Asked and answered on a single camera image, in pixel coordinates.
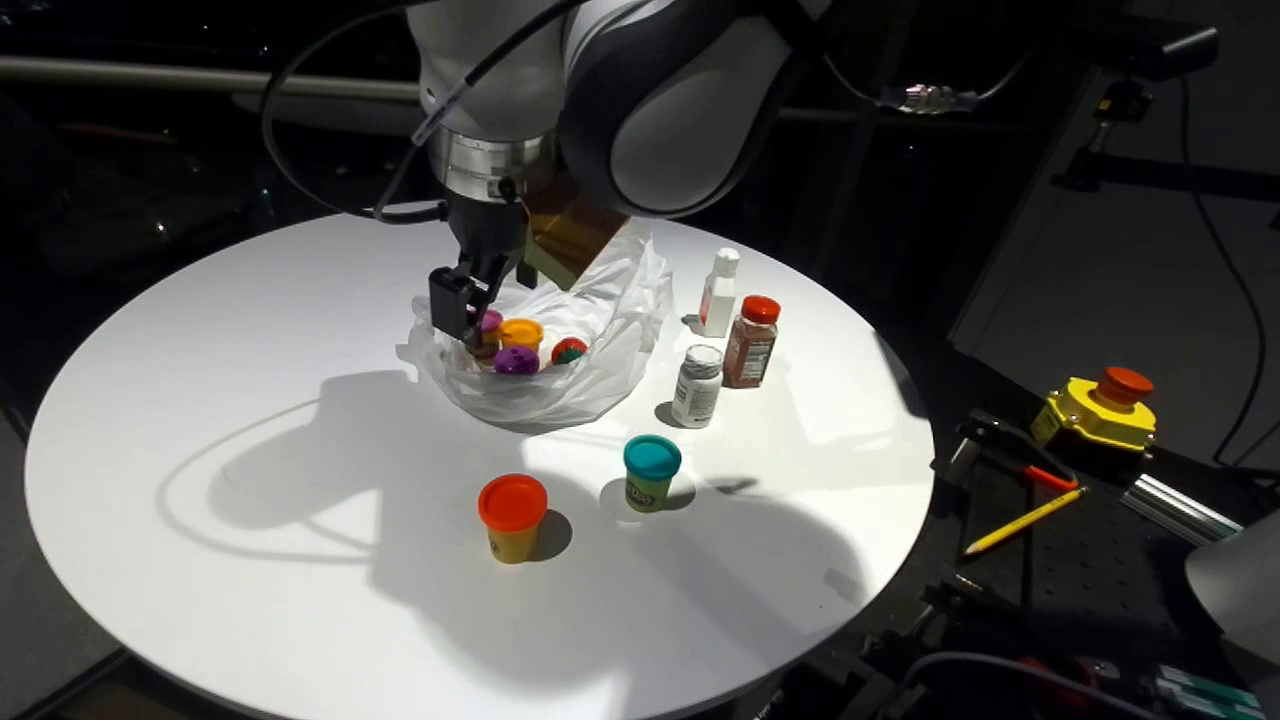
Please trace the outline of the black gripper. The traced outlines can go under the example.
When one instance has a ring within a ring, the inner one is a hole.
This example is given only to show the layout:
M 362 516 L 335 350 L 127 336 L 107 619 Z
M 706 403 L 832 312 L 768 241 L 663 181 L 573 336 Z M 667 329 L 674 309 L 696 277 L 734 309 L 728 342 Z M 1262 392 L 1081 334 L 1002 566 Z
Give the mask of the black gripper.
M 513 274 L 519 287 L 539 287 L 539 269 L 525 262 L 528 214 L 519 206 L 454 197 L 448 230 L 459 262 L 429 274 L 429 318 L 435 334 L 462 342 L 475 329 L 475 292 L 496 298 Z

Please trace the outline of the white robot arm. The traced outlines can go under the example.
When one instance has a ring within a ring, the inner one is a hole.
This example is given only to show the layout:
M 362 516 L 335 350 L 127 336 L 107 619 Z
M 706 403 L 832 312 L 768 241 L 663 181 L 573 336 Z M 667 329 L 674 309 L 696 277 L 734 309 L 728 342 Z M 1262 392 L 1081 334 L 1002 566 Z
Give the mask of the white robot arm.
M 431 177 L 459 245 L 429 277 L 462 342 L 528 238 L 542 169 L 628 216 L 693 216 L 734 189 L 837 0 L 420 0 Z

